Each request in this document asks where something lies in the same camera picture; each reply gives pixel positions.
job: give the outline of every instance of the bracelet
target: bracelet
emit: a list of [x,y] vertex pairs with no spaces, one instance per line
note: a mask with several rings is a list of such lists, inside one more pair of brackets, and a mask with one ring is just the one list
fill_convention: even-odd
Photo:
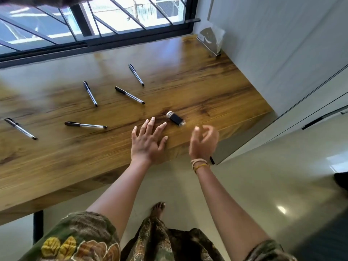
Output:
[[196,162],[199,162],[199,161],[202,161],[202,162],[204,162],[204,163],[206,163],[208,165],[208,162],[205,159],[203,159],[203,158],[196,158],[196,159],[191,160],[191,165],[192,165],[192,169],[193,170],[194,170],[194,164]]
[[197,170],[198,170],[198,168],[200,168],[200,167],[202,167],[202,166],[208,166],[209,167],[209,165],[208,164],[200,164],[200,165],[198,165],[197,167],[194,167],[194,172],[196,173],[196,175],[197,175]]

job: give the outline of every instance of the person's left hand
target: person's left hand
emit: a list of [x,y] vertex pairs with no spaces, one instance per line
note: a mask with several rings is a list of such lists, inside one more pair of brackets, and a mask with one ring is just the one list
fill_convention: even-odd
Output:
[[132,131],[132,149],[130,152],[132,161],[145,162],[151,165],[162,157],[168,136],[163,137],[159,145],[157,143],[167,123],[162,123],[152,134],[154,121],[154,117],[150,121],[147,119],[140,128],[139,136],[136,135],[137,127],[134,127]]

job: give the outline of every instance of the hand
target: hand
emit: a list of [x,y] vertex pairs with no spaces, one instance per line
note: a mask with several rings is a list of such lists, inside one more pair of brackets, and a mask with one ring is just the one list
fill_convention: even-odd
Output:
[[209,161],[218,145],[219,132],[210,125],[203,125],[202,127],[206,130],[202,135],[198,126],[192,132],[190,157],[191,159],[203,158]]
[[130,152],[132,161],[145,162],[151,166],[151,164],[155,163],[163,155],[168,136],[163,137],[159,145],[157,143],[167,123],[162,123],[152,134],[154,121],[154,117],[150,121],[147,119],[140,128],[139,136],[136,135],[137,127],[134,127],[132,131],[132,149]]

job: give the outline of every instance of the pen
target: pen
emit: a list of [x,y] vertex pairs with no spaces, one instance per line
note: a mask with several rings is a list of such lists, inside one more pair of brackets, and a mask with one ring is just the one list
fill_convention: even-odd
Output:
[[10,125],[12,125],[13,127],[17,128],[19,131],[21,131],[22,133],[24,133],[26,136],[30,137],[33,140],[37,140],[37,137],[33,136],[31,133],[25,131],[22,127],[19,126],[18,123],[16,123],[13,119],[11,118],[4,118],[4,120],[9,123]]
[[89,87],[88,87],[88,83],[84,81],[84,85],[85,85],[85,89],[86,89],[86,91],[88,92],[90,98],[92,99],[94,105],[95,105],[95,106],[98,106],[96,100],[94,99],[92,93],[90,92],[90,89],[89,89]]
[[135,72],[135,69],[133,67],[132,64],[128,64],[128,67],[130,68],[130,70],[133,72],[133,74],[136,76],[136,78],[138,79],[138,81],[141,83],[142,86],[145,86],[145,84],[143,83],[143,81],[141,80],[141,78],[139,77],[139,75]]
[[81,126],[81,127],[94,127],[94,128],[107,128],[105,125],[88,125],[86,123],[76,123],[76,122],[65,122],[67,126]]
[[142,103],[142,104],[145,104],[144,101],[138,99],[137,97],[135,97],[135,96],[133,96],[132,94],[130,94],[130,93],[124,91],[123,89],[121,89],[121,88],[119,88],[119,87],[117,87],[117,86],[115,87],[115,89],[116,89],[116,91],[118,91],[118,92],[120,92],[120,93],[123,93],[123,94],[125,94],[125,95],[131,97],[132,99],[136,100],[137,102],[140,102],[140,103]]

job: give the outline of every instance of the usb flash drive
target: usb flash drive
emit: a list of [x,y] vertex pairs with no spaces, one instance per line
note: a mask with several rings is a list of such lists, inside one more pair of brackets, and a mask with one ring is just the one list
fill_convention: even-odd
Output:
[[185,120],[174,114],[172,111],[169,111],[167,113],[167,117],[172,120],[174,123],[176,123],[178,126],[185,125]]

